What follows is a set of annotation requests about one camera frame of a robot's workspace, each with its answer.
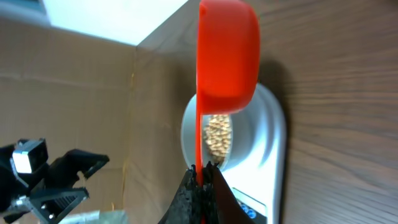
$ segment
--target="brown cardboard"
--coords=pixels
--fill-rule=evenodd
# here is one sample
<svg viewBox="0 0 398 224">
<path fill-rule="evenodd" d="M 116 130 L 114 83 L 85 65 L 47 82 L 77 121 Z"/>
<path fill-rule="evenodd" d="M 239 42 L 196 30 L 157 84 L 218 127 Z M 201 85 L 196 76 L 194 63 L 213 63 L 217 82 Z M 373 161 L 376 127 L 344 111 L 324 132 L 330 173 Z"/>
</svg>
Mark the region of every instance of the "brown cardboard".
<svg viewBox="0 0 398 224">
<path fill-rule="evenodd" d="M 49 162 L 73 148 L 110 162 L 74 212 L 120 209 L 135 48 L 0 19 L 0 145 L 46 138 Z"/>
</svg>

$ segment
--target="wooden surface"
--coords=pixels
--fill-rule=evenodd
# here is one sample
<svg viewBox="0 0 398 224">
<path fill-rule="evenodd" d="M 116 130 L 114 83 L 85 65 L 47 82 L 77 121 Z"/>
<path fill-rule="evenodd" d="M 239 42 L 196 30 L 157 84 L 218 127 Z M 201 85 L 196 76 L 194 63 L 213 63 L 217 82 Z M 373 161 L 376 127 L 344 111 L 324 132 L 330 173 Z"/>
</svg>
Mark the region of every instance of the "wooden surface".
<svg viewBox="0 0 398 224">
<path fill-rule="evenodd" d="M 288 120 L 282 222 L 398 223 L 398 3 L 248 2 L 261 25 L 260 80 Z M 137 48 L 125 194 L 133 223 L 156 223 L 185 172 L 180 123 L 195 93 L 197 12 L 190 0 Z"/>
</svg>

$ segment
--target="seeds in bowl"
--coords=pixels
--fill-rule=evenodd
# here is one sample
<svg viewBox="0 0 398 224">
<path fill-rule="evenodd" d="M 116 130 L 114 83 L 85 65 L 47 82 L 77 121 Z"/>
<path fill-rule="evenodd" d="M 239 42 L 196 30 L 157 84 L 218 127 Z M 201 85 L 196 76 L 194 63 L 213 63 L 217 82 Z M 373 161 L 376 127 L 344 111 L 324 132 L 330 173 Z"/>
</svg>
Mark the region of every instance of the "seeds in bowl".
<svg viewBox="0 0 398 224">
<path fill-rule="evenodd" d="M 222 164 L 231 147 L 231 122 L 229 115 L 211 115 L 204 128 L 204 139 L 215 162 Z"/>
</svg>

